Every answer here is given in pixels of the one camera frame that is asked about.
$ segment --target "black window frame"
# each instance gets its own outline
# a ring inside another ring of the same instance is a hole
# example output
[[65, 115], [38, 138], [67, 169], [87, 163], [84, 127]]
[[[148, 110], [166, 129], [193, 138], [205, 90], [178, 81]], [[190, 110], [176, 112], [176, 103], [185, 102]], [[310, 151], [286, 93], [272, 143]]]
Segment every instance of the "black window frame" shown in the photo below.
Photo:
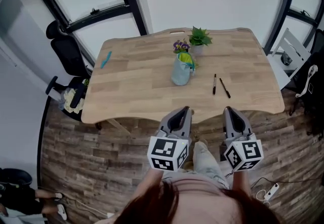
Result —
[[272, 48], [275, 40], [277, 39], [279, 32], [280, 32], [287, 16], [298, 19], [298, 20], [305, 22], [307, 24], [310, 24], [312, 26], [311, 30], [309, 31], [309, 33], [303, 43], [303, 46], [305, 48], [309, 45], [310, 41], [312, 40], [312, 38], [316, 32], [316, 29], [318, 28], [318, 25], [323, 17], [323, 14], [324, 14], [324, 0], [320, 1], [319, 9], [315, 16], [315, 19], [311, 18], [310, 16], [307, 16], [303, 12], [299, 12], [299, 11], [291, 9], [290, 8], [291, 4], [292, 4], [292, 0], [282, 0], [282, 4], [279, 9], [278, 16], [276, 18], [276, 21], [274, 23], [274, 26], [272, 28], [272, 31], [268, 38], [268, 41], [263, 48], [266, 55], [268, 55], [270, 53], [271, 48]]
[[72, 33], [83, 27], [112, 17], [132, 13], [140, 35], [147, 35], [146, 27], [136, 0], [124, 0], [124, 4], [122, 5], [100, 10], [72, 23], [68, 22], [67, 18], [65, 17], [64, 13], [55, 0], [43, 1], [50, 12], [53, 14], [54, 18], [62, 25], [63, 29], [67, 33]]

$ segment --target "power strip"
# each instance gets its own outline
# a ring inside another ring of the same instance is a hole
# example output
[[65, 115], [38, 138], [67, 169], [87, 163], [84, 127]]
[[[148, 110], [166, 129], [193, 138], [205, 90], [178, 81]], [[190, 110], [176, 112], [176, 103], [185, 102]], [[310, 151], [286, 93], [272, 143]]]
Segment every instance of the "power strip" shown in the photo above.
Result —
[[269, 201], [278, 189], [279, 185], [277, 183], [274, 184], [271, 189], [264, 195], [264, 200]]

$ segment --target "shoe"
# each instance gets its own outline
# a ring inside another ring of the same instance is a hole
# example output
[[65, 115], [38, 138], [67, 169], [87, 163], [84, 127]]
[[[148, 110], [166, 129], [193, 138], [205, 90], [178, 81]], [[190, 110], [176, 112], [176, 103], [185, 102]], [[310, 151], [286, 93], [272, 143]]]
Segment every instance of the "shoe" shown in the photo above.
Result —
[[205, 139], [199, 139], [199, 141], [201, 141], [202, 143], [204, 143], [206, 145], [206, 147], [208, 148], [208, 142]]
[[63, 204], [58, 204], [57, 207], [59, 209], [57, 213], [61, 215], [63, 220], [67, 220], [67, 215]]
[[54, 201], [59, 201], [62, 198], [63, 198], [63, 194], [61, 194], [61, 193], [55, 193], [55, 199], [54, 199]]

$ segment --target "wood plank flooring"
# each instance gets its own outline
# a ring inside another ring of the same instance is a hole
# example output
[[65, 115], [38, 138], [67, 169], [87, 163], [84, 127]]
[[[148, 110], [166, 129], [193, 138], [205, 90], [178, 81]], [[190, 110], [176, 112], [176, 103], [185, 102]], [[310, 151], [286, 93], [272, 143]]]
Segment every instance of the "wood plank flooring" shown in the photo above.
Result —
[[[293, 182], [323, 175], [324, 141], [307, 136], [310, 119], [303, 114], [303, 108], [288, 115], [295, 94], [287, 90], [282, 94], [286, 105], [282, 113], [245, 112], [262, 141], [265, 156], [258, 169], [250, 171], [251, 184], [260, 177]], [[66, 195], [63, 203], [68, 223], [92, 223], [104, 218], [98, 212], [86, 211], [71, 198], [102, 212], [122, 210], [149, 167], [147, 146], [158, 122], [118, 121], [130, 131], [130, 137], [108, 122], [98, 131], [94, 125], [74, 121], [51, 102], [43, 136], [42, 186]], [[219, 160], [219, 145], [224, 140], [221, 116], [193, 125], [192, 137], [206, 139], [210, 151]], [[220, 166], [225, 174], [230, 172], [227, 162], [221, 162]], [[270, 201], [271, 209], [285, 223], [314, 223], [324, 210], [324, 187], [320, 182], [279, 184], [279, 191]], [[271, 186], [261, 180], [253, 188], [253, 194]], [[48, 219], [49, 223], [63, 223], [59, 216], [48, 216]]]

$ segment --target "blue marker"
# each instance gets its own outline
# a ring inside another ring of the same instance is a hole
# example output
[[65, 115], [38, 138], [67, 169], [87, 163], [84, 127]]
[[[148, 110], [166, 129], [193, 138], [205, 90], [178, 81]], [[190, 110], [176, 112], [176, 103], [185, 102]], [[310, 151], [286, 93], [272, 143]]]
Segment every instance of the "blue marker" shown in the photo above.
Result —
[[106, 63], [110, 59], [110, 55], [111, 55], [111, 52], [109, 52], [108, 55], [107, 55], [107, 58], [104, 61], [102, 61], [100, 68], [103, 68], [106, 65]]

